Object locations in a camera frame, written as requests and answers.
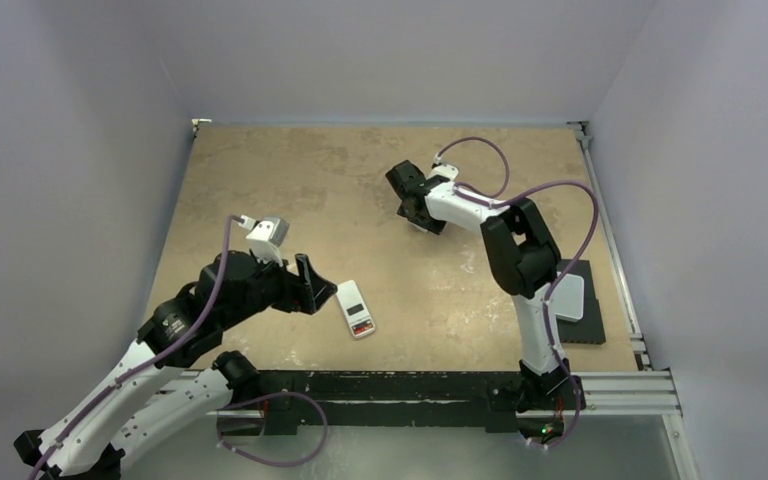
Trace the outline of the white red remote control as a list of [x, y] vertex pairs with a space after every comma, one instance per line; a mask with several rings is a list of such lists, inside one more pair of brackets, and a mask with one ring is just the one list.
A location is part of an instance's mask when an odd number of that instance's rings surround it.
[[354, 280], [337, 286], [336, 299], [354, 339], [362, 339], [376, 331], [375, 322]]

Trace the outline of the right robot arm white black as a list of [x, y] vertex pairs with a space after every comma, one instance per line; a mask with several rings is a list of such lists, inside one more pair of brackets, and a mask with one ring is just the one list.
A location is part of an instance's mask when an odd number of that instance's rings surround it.
[[441, 234], [454, 224], [480, 234], [492, 277], [516, 312], [523, 399], [544, 407], [563, 393], [579, 395], [551, 305], [561, 253], [537, 205], [527, 197], [498, 201], [469, 193], [458, 172], [438, 162], [424, 174], [404, 160], [385, 178], [400, 200], [398, 215], [414, 226]]

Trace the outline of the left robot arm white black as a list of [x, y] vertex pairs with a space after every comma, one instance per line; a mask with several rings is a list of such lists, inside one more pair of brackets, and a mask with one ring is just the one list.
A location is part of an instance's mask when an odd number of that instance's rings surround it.
[[274, 309], [317, 313], [338, 291], [307, 255], [262, 259], [225, 249], [199, 278], [161, 303], [106, 377], [72, 411], [14, 442], [32, 479], [118, 479], [143, 454], [213, 410], [266, 407], [283, 392], [266, 390], [261, 372], [240, 351], [219, 354], [182, 386], [155, 396], [225, 332]]

